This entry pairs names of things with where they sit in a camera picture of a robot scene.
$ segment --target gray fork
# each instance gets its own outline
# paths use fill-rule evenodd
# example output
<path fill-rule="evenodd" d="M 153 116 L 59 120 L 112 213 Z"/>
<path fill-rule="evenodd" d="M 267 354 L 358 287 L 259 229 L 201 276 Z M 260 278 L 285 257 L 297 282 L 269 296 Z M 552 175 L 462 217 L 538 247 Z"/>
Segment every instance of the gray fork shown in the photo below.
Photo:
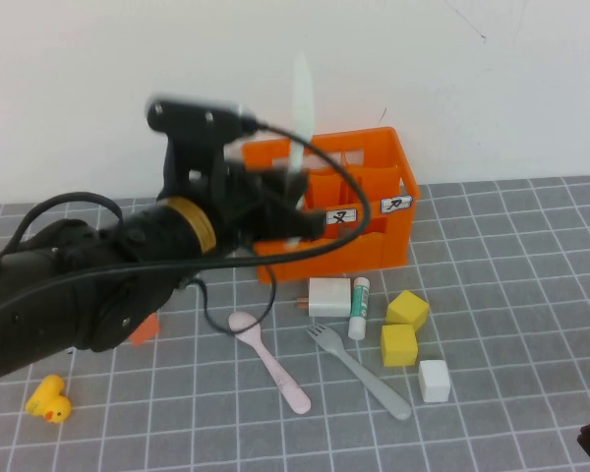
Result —
<path fill-rule="evenodd" d="M 306 332 L 317 342 L 321 349 L 334 354 L 352 371 L 356 378 L 363 383 L 381 405 L 398 420 L 408 420 L 411 417 L 411 406 L 389 385 L 381 381 L 370 371 L 361 366 L 343 347 L 341 336 L 324 324 L 313 324 Z"/>

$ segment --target yellow block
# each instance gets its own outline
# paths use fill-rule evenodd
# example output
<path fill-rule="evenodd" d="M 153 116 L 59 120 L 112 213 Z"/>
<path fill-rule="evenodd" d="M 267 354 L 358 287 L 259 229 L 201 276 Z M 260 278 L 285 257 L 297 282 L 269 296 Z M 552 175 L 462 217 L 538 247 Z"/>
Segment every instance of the yellow block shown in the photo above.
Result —
<path fill-rule="evenodd" d="M 387 324 L 381 335 L 385 367 L 414 366 L 417 361 L 417 339 L 410 324 Z"/>
<path fill-rule="evenodd" d="M 412 325 L 417 331 L 426 322 L 429 304 L 408 290 L 389 303 L 384 321 L 392 325 Z"/>

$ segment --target orange plastic basket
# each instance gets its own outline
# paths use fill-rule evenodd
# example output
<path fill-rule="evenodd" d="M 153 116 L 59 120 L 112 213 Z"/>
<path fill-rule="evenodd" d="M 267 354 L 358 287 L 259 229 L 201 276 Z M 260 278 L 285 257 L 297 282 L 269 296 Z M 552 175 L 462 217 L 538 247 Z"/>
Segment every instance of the orange plastic basket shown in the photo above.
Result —
<path fill-rule="evenodd" d="M 372 221 L 365 234 L 337 251 L 306 261 L 274 265 L 278 280 L 298 280 L 376 268 L 404 266 L 415 203 L 420 190 L 393 128 L 377 128 L 313 137 L 313 143 L 347 167 L 363 187 L 370 201 Z M 249 168 L 285 165 L 290 151 L 288 140 L 247 143 L 243 157 Z M 304 156 L 310 170 L 305 208 L 325 209 L 328 223 L 324 237 L 301 242 L 287 249 L 282 241 L 262 242 L 262 255 L 309 249 L 337 239 L 343 231 L 358 225 L 363 208 L 341 177 L 314 155 Z M 264 267 L 259 279 L 270 282 Z"/>

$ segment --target pink spoon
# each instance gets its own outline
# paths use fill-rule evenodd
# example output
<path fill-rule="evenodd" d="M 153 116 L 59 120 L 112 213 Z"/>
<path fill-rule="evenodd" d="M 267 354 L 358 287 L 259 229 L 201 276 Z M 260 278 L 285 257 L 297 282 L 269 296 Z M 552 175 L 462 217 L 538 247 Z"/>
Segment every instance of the pink spoon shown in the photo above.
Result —
<path fill-rule="evenodd" d="M 229 327 L 234 330 L 243 329 L 255 322 L 256 318 L 245 312 L 234 312 L 229 316 Z M 265 363 L 266 369 L 273 377 L 277 388 L 279 388 L 293 411 L 299 415 L 308 413 L 311 409 L 311 399 L 265 348 L 260 333 L 260 325 L 257 324 L 245 332 L 236 334 L 236 338 L 256 350 L 256 353 Z"/>

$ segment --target white block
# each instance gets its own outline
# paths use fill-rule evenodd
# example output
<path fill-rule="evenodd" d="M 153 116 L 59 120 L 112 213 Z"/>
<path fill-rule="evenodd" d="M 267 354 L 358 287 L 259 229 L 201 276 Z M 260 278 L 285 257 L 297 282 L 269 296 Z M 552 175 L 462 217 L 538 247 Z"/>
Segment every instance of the white block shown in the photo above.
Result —
<path fill-rule="evenodd" d="M 308 315 L 349 318 L 352 283 L 349 278 L 311 278 L 308 286 Z"/>
<path fill-rule="evenodd" d="M 443 403 L 450 396 L 450 374 L 445 361 L 422 361 L 418 372 L 425 403 Z"/>

